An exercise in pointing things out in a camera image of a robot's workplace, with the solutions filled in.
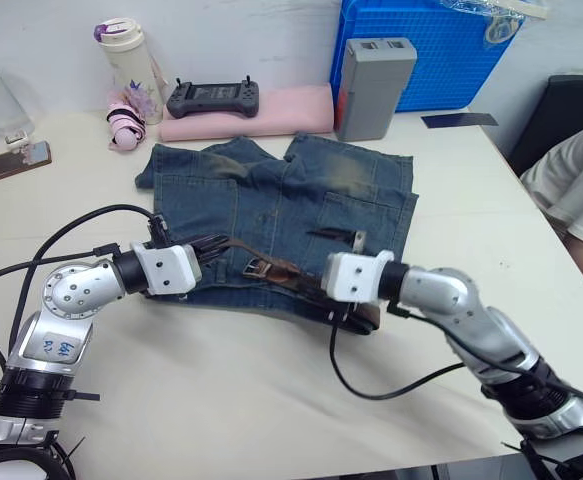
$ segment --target gray battery pack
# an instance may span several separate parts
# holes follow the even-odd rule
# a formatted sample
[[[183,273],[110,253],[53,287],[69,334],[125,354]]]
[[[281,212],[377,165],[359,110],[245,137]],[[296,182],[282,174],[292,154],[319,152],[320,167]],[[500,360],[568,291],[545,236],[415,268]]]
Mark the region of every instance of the gray battery pack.
[[[382,138],[409,83],[417,52],[406,38],[351,38],[344,55],[336,135],[344,142]]]

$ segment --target smartphone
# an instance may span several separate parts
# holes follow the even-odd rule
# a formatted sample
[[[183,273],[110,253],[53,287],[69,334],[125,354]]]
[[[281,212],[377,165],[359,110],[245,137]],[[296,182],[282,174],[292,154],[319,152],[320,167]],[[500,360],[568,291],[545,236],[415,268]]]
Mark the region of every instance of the smartphone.
[[[0,179],[49,163],[51,150],[47,142],[25,145],[13,152],[0,154]]]

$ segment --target white table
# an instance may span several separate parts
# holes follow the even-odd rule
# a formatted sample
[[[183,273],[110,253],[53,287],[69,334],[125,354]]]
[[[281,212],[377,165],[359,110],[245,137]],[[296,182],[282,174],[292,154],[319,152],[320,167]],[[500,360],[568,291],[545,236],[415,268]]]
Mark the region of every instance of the white table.
[[[0,267],[30,258],[69,220],[102,205],[150,208],[133,179],[151,136],[131,154],[107,150],[100,115],[38,125],[53,163],[0,181]],[[281,156],[289,137],[258,143]],[[182,143],[198,149],[215,142]],[[479,127],[429,130],[395,117],[384,140],[360,145],[414,155],[421,195],[404,261],[471,274],[557,372],[583,389],[583,278]],[[108,215],[52,253],[147,238],[145,221]],[[40,268],[27,304],[39,308]],[[0,280],[5,347],[21,276]],[[329,329],[260,315],[162,305],[137,295],[107,307],[75,388],[100,403],[67,403],[61,440],[81,478],[288,479],[451,462],[508,452],[518,436],[466,371],[388,402],[344,390],[327,355]],[[368,337],[341,335],[351,382],[384,392],[457,361],[430,327],[383,315]]]

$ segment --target jeans pocket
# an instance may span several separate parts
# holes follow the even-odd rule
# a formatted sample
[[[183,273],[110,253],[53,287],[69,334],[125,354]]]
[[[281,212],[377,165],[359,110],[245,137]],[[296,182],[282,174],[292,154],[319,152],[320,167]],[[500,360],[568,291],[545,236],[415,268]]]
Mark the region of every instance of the jeans pocket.
[[[235,180],[164,175],[159,187],[156,210],[164,215],[174,238],[233,235],[238,208]]]
[[[405,207],[411,203],[415,205],[415,201],[411,199],[412,194],[403,195]],[[314,230],[337,228],[351,232],[365,231],[365,254],[376,255],[380,250],[392,250],[396,254],[396,259],[399,259],[406,241],[411,214],[410,207],[391,207],[327,192]],[[345,244],[342,240],[311,235],[301,268],[321,275],[330,253],[350,251],[351,245]]]

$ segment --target black chair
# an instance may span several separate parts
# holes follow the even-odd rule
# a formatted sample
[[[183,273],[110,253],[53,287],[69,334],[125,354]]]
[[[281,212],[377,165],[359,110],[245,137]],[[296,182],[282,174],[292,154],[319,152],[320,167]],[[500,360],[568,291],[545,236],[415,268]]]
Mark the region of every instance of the black chair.
[[[522,175],[551,147],[583,130],[583,75],[549,77],[538,106],[507,161]]]

